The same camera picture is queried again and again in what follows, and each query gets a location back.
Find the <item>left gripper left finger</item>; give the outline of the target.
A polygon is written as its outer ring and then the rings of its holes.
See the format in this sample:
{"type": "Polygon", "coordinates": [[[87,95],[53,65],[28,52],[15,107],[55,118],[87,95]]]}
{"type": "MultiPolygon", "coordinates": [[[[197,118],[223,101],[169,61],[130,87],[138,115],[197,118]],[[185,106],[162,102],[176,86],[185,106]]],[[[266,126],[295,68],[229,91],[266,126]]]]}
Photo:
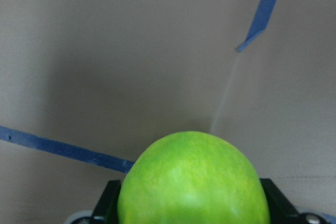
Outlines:
{"type": "Polygon", "coordinates": [[[121,189],[120,180],[107,182],[102,195],[92,211],[79,211],[70,215],[64,223],[119,223],[117,213],[118,197],[121,189]]]}

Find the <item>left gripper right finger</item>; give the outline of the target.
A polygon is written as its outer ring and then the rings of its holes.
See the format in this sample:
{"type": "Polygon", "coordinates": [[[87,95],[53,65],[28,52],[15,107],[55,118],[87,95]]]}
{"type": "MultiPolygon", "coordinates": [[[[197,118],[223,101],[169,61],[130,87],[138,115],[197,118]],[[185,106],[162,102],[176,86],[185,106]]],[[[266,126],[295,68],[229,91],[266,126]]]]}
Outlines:
{"type": "Polygon", "coordinates": [[[265,192],[273,224],[309,224],[335,223],[335,217],[327,214],[318,214],[313,211],[299,212],[287,199],[275,183],[269,178],[261,178],[261,185],[265,192]]]}

